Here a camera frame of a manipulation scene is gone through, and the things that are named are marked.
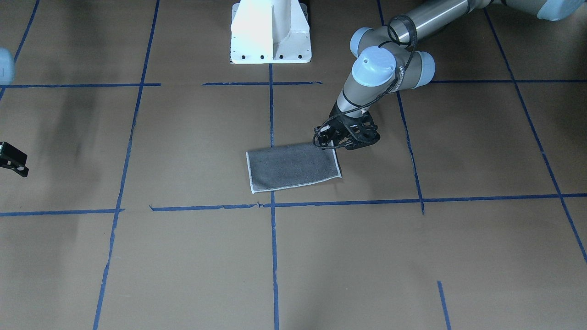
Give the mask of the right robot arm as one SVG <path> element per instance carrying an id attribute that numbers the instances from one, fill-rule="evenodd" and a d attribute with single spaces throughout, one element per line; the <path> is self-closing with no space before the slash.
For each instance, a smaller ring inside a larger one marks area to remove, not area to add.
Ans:
<path id="1" fill-rule="evenodd" d="M 15 61 L 11 52 L 6 48 L 0 49 L 0 84 L 10 85 L 15 77 Z M 28 155 L 15 148 L 8 142 L 0 143 L 0 166 L 14 171 L 21 177 L 27 177 L 29 169 L 26 167 Z"/>

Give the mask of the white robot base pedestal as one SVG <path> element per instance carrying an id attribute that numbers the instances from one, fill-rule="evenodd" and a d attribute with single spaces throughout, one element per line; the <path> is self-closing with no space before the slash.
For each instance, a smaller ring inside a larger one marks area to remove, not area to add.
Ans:
<path id="1" fill-rule="evenodd" d="M 229 60 L 234 64 L 309 63 L 307 0 L 241 0 L 232 6 Z"/>

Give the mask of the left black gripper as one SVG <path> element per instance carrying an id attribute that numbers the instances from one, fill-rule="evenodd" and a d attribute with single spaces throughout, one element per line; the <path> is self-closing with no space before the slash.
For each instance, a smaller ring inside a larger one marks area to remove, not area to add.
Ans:
<path id="1" fill-rule="evenodd" d="M 351 117 L 334 104 L 330 117 L 320 130 L 315 131 L 315 147 L 322 149 L 345 148 L 354 150 L 376 144 L 380 140 L 377 126 L 370 113 L 359 110 L 358 117 Z"/>

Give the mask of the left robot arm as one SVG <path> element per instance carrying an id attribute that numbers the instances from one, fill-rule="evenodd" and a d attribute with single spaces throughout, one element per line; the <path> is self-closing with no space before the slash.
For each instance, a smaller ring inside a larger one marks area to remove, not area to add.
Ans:
<path id="1" fill-rule="evenodd" d="M 514 17 L 560 21 L 584 0 L 424 0 L 379 27 L 361 27 L 351 37 L 350 72 L 325 121 L 314 128 L 312 146 L 321 150 L 354 150 L 380 140 L 369 109 L 386 95 L 411 90 L 441 78 L 501 77 L 484 46 L 489 29 L 482 27 L 488 7 L 511 9 Z"/>

